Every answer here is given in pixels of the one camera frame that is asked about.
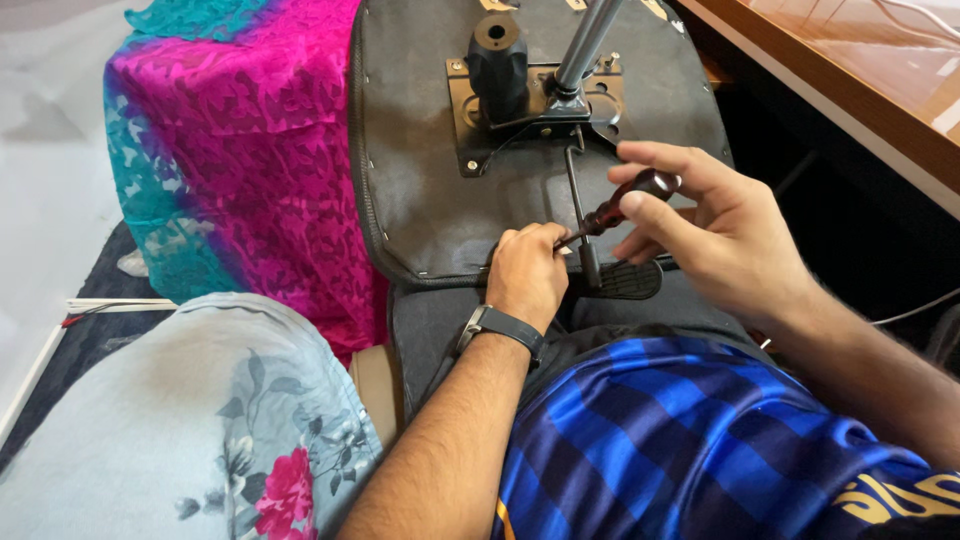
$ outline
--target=watch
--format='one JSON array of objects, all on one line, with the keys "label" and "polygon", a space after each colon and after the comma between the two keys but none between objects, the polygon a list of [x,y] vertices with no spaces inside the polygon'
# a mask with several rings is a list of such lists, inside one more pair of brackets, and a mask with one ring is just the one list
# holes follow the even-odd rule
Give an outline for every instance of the watch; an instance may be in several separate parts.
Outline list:
[{"label": "watch", "polygon": [[457,354],[461,355],[469,345],[473,336],[481,330],[495,331],[519,341],[530,350],[530,371],[540,367],[543,352],[546,351],[546,341],[540,332],[523,321],[502,311],[497,311],[490,305],[478,307],[467,321],[464,333],[457,343]]}]

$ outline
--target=blue checked shirt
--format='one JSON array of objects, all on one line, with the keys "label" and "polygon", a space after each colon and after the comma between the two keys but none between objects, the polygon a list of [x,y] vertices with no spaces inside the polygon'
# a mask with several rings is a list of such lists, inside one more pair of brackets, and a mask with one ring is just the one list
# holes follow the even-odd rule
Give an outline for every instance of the blue checked shirt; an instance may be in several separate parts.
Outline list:
[{"label": "blue checked shirt", "polygon": [[519,412],[493,538],[854,538],[960,514],[960,476],[726,345],[628,339]]}]

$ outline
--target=person's right hand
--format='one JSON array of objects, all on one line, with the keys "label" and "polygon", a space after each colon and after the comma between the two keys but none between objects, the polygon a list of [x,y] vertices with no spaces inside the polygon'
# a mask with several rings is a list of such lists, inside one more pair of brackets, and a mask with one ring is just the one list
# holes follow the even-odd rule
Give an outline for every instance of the person's right hand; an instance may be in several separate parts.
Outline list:
[{"label": "person's right hand", "polygon": [[806,270],[773,192],[699,148],[622,142],[626,164],[610,169],[615,184],[649,167],[682,179],[679,192],[697,203],[676,210],[647,193],[624,195],[620,209],[636,228],[613,249],[641,264],[667,251],[691,284],[741,323],[763,330],[790,310],[803,309],[821,291]]}]

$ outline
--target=red screwdriver handle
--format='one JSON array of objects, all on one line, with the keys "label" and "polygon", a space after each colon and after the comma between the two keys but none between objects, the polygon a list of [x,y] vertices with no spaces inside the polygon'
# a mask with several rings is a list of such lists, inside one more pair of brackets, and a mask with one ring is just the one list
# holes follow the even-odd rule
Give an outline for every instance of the red screwdriver handle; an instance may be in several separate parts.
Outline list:
[{"label": "red screwdriver handle", "polygon": [[620,199],[631,191],[644,191],[654,197],[666,201],[680,187],[680,177],[656,169],[640,171],[632,181],[621,184],[609,201],[605,201],[584,217],[587,234],[598,236],[607,229],[612,229],[623,223],[626,216],[620,211]]}]

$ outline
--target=dark gray pants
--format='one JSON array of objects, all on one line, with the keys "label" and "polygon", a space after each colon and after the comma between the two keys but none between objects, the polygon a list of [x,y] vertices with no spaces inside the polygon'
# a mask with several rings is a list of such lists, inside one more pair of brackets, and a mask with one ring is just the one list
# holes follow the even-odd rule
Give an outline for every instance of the dark gray pants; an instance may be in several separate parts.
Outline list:
[{"label": "dark gray pants", "polygon": [[[457,340],[484,289],[457,288],[392,293],[391,336],[403,376],[407,422],[453,368]],[[617,339],[687,335],[734,346],[773,363],[730,315],[719,311],[687,282],[684,273],[663,273],[660,292],[648,300],[564,298],[546,333],[543,364],[523,385],[520,406],[532,400],[568,367]]]}]

